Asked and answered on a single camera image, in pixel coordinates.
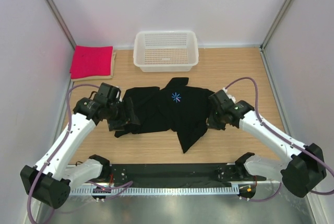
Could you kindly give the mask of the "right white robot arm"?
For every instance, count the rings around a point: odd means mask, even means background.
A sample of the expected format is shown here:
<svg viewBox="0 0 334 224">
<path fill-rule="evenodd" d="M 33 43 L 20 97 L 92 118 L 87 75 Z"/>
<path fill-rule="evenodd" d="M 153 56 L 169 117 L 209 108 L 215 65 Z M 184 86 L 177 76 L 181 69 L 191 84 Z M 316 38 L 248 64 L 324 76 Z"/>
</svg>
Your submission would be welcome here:
<svg viewBox="0 0 334 224">
<path fill-rule="evenodd" d="M 312 143 L 306 145 L 269 123 L 246 101 L 236 101 L 225 89 L 209 97 L 212 110 L 209 128 L 224 130 L 231 125 L 250 133 L 269 147 L 279 160 L 271 160 L 253 153 L 241 156 L 236 164 L 241 172 L 281 182 L 293 195 L 303 198 L 326 176 L 322 149 Z"/>
</svg>

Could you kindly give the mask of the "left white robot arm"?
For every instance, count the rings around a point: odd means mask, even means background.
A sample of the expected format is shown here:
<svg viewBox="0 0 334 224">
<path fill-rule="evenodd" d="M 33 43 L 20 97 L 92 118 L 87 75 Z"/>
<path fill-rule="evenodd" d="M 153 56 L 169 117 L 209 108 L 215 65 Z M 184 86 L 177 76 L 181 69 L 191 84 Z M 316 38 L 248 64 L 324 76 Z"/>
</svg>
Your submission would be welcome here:
<svg viewBox="0 0 334 224">
<path fill-rule="evenodd" d="M 66 168 L 83 140 L 103 120 L 111 131 L 140 123 L 132 99 L 122 96 L 120 88 L 102 83 L 93 98 L 80 99 L 70 110 L 67 126 L 46 154 L 33 167 L 22 168 L 20 177 L 27 195 L 58 209 L 71 190 L 91 180 L 107 179 L 111 174 L 110 162 L 98 155 Z"/>
</svg>

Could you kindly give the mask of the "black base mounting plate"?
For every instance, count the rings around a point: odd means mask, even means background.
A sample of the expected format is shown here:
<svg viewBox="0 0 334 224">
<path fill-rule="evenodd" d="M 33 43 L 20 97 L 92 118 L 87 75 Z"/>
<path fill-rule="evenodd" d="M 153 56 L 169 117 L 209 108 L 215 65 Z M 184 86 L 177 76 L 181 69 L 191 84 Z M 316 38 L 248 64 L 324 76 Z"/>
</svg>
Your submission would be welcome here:
<svg viewBox="0 0 334 224">
<path fill-rule="evenodd" d="M 266 180 L 242 174 L 234 164 L 227 163 L 113 164 L 101 178 L 118 186 L 133 181 L 132 187 L 141 188 L 210 188 Z"/>
</svg>

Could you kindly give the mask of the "folded beige t-shirt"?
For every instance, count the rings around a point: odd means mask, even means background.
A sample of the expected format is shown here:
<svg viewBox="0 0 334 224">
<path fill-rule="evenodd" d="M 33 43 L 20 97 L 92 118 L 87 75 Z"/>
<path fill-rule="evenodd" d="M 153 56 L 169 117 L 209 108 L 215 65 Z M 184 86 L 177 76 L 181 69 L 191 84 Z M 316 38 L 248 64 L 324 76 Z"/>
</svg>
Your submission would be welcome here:
<svg viewBox="0 0 334 224">
<path fill-rule="evenodd" d="M 89 77 L 84 77 L 84 78 L 77 78 L 77 79 L 71 79 L 71 81 L 76 82 L 76 81 L 91 81 L 91 80 L 106 80 L 106 79 L 112 79 L 114 76 L 114 65 L 115 65 L 115 58 L 116 58 L 116 53 L 112 54 L 111 58 L 111 73 L 109 75 L 105 76 L 89 76 Z"/>
</svg>

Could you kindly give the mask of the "folded pink t-shirt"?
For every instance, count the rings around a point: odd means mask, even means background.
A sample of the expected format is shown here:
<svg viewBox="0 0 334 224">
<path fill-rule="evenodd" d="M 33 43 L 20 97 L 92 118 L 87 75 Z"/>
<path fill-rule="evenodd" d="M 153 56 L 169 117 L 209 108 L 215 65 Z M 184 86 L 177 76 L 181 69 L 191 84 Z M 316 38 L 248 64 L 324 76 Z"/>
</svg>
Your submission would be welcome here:
<svg viewBox="0 0 334 224">
<path fill-rule="evenodd" d="M 72 81 L 112 78 L 113 47 L 75 47 L 70 67 Z"/>
</svg>

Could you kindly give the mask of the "black t-shirt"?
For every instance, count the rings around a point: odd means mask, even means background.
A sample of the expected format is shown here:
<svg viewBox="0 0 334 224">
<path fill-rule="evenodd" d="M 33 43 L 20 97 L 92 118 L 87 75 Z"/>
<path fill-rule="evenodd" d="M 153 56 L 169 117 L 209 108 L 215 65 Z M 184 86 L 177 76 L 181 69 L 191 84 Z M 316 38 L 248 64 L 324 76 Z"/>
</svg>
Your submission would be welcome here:
<svg viewBox="0 0 334 224">
<path fill-rule="evenodd" d="M 183 153 L 186 153 L 207 131 L 211 112 L 209 97 L 213 91 L 188 86 L 188 77 L 174 77 L 164 87 L 135 87 L 126 90 L 140 124 L 126 125 L 115 132 L 123 135 L 155 133 L 172 130 L 177 133 Z"/>
</svg>

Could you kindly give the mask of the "white perforated plastic basket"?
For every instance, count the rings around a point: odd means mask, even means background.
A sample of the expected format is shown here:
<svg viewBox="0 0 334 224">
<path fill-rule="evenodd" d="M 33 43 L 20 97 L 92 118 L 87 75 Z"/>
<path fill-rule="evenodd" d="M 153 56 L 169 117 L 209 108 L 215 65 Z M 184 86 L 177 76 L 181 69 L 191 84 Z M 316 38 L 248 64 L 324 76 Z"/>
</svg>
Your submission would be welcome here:
<svg viewBox="0 0 334 224">
<path fill-rule="evenodd" d="M 143 72 L 188 72 L 198 62 L 192 31 L 141 31 L 135 37 L 133 63 Z"/>
</svg>

